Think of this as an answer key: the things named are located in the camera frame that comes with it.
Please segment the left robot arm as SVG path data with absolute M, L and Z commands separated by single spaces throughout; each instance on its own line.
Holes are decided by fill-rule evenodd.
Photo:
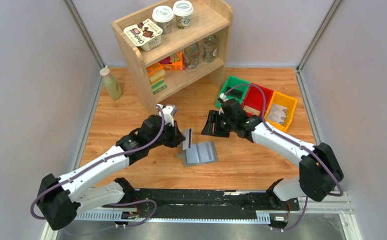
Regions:
M 46 220 L 52 230 L 69 225 L 78 214 L 119 203 L 132 186 L 124 178 L 95 187 L 110 174 L 145 158 L 159 146 L 175 148 L 186 138 L 178 128 L 172 111 L 150 115 L 141 127 L 123 136 L 109 150 L 88 164 L 59 177 L 48 174 L 40 182 L 30 213 Z

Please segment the white credit card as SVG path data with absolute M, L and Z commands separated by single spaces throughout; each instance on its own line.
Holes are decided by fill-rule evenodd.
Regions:
M 192 147 L 192 129 L 185 129 L 183 131 L 183 136 L 185 137 L 185 140 L 182 143 L 182 150 L 185 151 Z
M 272 116 L 286 117 L 287 110 L 287 107 L 273 103 L 270 107 L 269 114 Z
M 274 116 L 268 113 L 267 120 L 282 126 L 285 123 L 286 117 Z

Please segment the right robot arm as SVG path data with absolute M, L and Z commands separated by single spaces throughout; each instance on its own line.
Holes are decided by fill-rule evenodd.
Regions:
M 235 99 L 221 102 L 220 110 L 210 110 L 201 131 L 202 135 L 221 138 L 228 138 L 231 133 L 275 151 L 298 167 L 297 177 L 279 179 L 268 188 L 279 201 L 308 197 L 321 202 L 326 196 L 335 195 L 335 187 L 340 191 L 337 195 L 342 195 L 340 182 L 344 173 L 327 143 L 312 144 L 282 132 L 261 116 L 248 115 Z

